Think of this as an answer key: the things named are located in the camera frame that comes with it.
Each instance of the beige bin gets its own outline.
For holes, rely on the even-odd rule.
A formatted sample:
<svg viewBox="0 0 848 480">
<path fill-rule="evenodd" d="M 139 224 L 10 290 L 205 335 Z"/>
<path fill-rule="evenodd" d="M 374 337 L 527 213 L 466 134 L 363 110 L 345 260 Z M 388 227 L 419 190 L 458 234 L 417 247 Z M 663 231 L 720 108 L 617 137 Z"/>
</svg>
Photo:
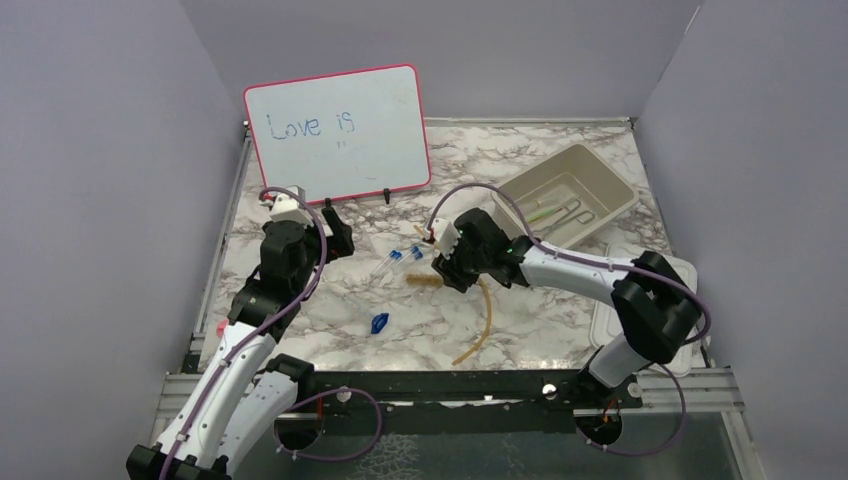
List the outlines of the beige bin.
<svg viewBox="0 0 848 480">
<path fill-rule="evenodd" d="M 568 248 L 633 206 L 636 189 L 591 147 L 572 144 L 498 185 L 517 203 L 534 234 Z M 493 193 L 492 218 L 509 235 L 522 235 L 518 217 Z"/>
</svg>

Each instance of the blue cap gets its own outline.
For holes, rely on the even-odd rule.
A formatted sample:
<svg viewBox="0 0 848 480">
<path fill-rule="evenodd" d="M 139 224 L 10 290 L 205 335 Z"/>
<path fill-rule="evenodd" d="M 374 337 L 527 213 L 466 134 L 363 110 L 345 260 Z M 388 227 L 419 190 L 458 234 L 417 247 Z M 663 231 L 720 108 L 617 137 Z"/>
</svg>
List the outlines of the blue cap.
<svg viewBox="0 0 848 480">
<path fill-rule="evenodd" d="M 379 315 L 374 316 L 374 320 L 371 320 L 371 333 L 377 334 L 383 330 L 383 327 L 386 326 L 386 323 L 389 321 L 388 313 L 381 313 Z"/>
</svg>

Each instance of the lavender wall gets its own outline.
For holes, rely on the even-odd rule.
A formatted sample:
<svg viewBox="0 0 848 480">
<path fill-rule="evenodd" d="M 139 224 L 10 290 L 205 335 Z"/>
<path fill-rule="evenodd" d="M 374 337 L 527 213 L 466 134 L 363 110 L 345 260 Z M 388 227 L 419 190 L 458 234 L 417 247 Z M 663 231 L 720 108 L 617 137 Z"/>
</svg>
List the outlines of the lavender wall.
<svg viewBox="0 0 848 480">
<path fill-rule="evenodd" d="M 707 0 L 636 124 L 772 479 L 848 472 L 848 4 Z"/>
<path fill-rule="evenodd" d="M 4 478 L 126 478 L 186 351 L 242 117 L 176 0 L 0 2 Z"/>
<path fill-rule="evenodd" d="M 635 116 L 701 0 L 181 0 L 227 91 L 392 63 L 448 117 Z"/>
</svg>

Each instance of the marble countertop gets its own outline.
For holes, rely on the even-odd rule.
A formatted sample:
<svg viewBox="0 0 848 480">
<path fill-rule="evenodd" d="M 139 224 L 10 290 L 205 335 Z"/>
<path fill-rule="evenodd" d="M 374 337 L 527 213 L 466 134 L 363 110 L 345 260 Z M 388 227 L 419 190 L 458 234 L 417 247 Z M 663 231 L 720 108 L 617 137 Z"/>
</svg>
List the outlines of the marble countertop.
<svg viewBox="0 0 848 480">
<path fill-rule="evenodd" d="M 573 248 L 602 255 L 610 243 L 623 242 L 671 253 L 629 126 L 435 126 L 427 128 L 427 138 L 433 170 L 428 187 L 393 194 L 390 205 L 382 198 L 334 204 L 339 216 L 353 227 L 356 253 L 327 266 L 318 289 L 303 304 L 272 357 L 284 352 L 320 370 L 582 366 L 594 351 L 589 343 L 594 300 L 547 288 L 505 289 L 489 279 L 494 303 L 491 334 L 474 355 L 452 366 L 483 330 L 486 309 L 481 290 L 474 287 L 461 294 L 388 279 L 371 285 L 368 275 L 391 249 L 420 243 L 413 225 L 423 225 L 452 187 L 470 181 L 497 183 L 576 141 L 591 145 L 636 187 L 639 202 Z M 254 153 L 247 164 L 214 303 L 208 310 L 208 332 L 214 332 L 226 317 L 233 296 L 259 263 L 260 227 L 269 219 L 267 209 L 255 200 L 262 187 Z M 453 219 L 469 208 L 491 204 L 487 190 L 467 189 L 451 197 L 439 216 Z M 421 263 L 423 270 L 429 269 L 429 262 Z M 343 298 L 344 292 L 390 313 L 380 334 L 370 334 L 371 319 L 353 308 Z M 218 341 L 212 333 L 206 336 L 201 369 Z"/>
</svg>

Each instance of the white container lid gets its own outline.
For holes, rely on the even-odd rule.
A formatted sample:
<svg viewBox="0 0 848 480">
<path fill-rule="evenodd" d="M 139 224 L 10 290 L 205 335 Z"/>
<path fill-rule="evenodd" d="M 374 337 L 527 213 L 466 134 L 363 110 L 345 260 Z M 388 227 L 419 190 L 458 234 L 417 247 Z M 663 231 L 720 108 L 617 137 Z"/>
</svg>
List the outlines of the white container lid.
<svg viewBox="0 0 848 480">
<path fill-rule="evenodd" d="M 632 257 L 637 258 L 642 255 L 645 249 L 636 245 L 626 243 L 614 243 L 607 248 L 607 256 L 609 257 Z M 698 272 L 695 266 L 686 260 L 682 260 L 670 255 L 664 255 L 672 268 L 680 275 L 680 278 L 693 292 L 698 288 Z M 592 324 L 589 327 L 589 340 L 592 346 L 598 348 L 611 342 L 617 337 L 621 330 L 621 321 L 615 310 L 609 305 L 601 302 L 595 304 L 595 313 L 592 315 Z M 696 343 L 684 345 L 677 351 L 674 359 L 666 365 L 671 373 L 678 377 L 685 377 L 692 369 L 692 349 Z M 662 372 L 662 369 L 656 365 L 651 366 L 652 369 Z"/>
</svg>

